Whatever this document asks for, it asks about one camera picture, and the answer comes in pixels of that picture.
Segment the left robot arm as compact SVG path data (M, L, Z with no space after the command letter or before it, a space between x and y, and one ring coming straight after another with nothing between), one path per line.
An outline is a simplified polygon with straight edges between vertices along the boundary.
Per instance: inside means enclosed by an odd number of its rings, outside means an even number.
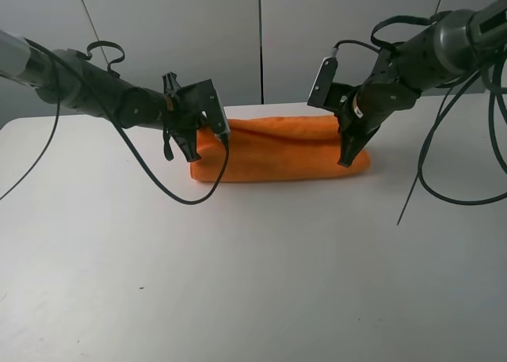
M91 51L116 44L97 41L86 52L73 49L46 54L22 36L1 33L1 76L32 87L39 98L83 112L115 120L121 128L135 126L162 130L163 150L173 159L170 141L188 162L200 159L197 132L209 127L217 136L229 132L227 118L211 80L180 86L174 73L165 74L163 91L134 86L111 67L92 63Z

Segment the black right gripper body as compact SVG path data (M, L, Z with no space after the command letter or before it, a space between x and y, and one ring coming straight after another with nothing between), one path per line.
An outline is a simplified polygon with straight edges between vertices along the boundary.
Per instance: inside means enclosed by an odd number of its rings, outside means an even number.
M369 140L383 122L382 113L360 104L357 97L358 87L339 86L338 89L337 121L341 138Z

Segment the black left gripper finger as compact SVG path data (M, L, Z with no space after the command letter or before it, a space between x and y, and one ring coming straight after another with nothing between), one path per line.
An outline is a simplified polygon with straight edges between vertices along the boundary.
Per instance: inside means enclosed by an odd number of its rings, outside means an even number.
M180 148L187 162L196 162L200 160L197 152L197 130L181 129L173 134L173 140Z
M170 146L170 139L172 137L172 131L170 130L164 130L162 132L162 139L163 139L163 154L166 158L166 160L173 160L173 152Z

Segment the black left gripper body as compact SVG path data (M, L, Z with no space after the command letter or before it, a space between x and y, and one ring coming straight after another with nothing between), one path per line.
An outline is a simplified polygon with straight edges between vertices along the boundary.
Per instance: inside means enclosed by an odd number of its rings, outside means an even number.
M168 114L163 119L163 139L177 133L209 128L216 134L216 92L211 79L187 86L177 82L173 72L162 77L164 95L169 102Z

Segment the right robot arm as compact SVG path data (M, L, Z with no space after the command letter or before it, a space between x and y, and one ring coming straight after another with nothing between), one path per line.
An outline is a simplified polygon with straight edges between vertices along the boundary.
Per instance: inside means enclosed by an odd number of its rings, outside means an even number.
M378 31L394 24L423 29L399 42L377 37ZM479 11L389 17L373 28L371 42L379 49L372 72L337 115L340 166L353 164L392 113L413 108L425 91L466 78L498 56L506 45L506 0Z

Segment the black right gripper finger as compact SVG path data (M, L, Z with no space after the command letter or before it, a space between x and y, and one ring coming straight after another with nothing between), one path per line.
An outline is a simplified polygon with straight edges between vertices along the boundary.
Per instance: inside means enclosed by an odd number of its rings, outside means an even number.
M350 167L356 156L364 149L370 137L367 135L343 134L341 136L341 153L338 164Z

